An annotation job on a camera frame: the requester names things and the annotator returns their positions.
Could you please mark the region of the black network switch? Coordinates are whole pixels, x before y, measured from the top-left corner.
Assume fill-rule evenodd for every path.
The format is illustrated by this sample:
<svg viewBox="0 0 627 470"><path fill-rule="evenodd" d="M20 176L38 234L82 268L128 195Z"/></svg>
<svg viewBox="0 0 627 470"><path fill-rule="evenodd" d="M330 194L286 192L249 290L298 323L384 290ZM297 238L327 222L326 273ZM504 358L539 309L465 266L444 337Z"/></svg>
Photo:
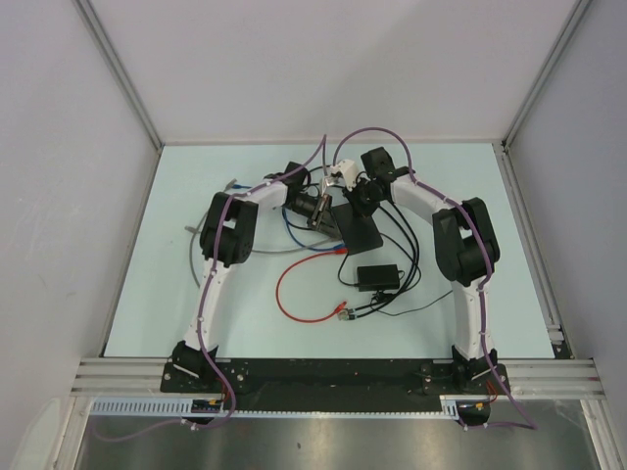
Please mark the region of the black network switch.
<svg viewBox="0 0 627 470"><path fill-rule="evenodd" d="M331 213L349 256L373 251L383 246L382 236L371 216L356 214L350 204L334 206L331 208Z"/></svg>

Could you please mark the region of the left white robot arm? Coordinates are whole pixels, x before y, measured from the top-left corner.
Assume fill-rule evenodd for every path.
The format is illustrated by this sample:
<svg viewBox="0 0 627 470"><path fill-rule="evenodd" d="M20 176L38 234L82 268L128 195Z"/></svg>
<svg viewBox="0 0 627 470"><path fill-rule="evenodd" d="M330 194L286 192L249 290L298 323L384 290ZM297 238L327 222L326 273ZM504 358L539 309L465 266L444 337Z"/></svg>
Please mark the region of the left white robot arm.
<svg viewBox="0 0 627 470"><path fill-rule="evenodd" d="M307 176L304 165L291 162L254 187L214 195L199 237L204 268L198 305L164 367L162 392L208 392L225 378L217 353L228 323L221 300L228 278L253 251L258 216L294 202Z"/></svg>

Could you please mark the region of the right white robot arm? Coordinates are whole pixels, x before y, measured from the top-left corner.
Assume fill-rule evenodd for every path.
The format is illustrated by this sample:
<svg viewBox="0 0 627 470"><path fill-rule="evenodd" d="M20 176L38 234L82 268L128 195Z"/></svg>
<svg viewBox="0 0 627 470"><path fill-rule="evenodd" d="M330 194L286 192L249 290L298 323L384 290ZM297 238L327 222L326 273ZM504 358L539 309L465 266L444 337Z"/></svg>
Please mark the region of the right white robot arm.
<svg viewBox="0 0 627 470"><path fill-rule="evenodd" d="M489 331L488 291L501 251L483 200L458 202L417 178L410 164L396 167L382 147L361 155L366 179L347 187L352 206L371 212L386 200L431 224L435 259L451 282L456 313L452 380L474 393L491 378L503 384Z"/></svg>

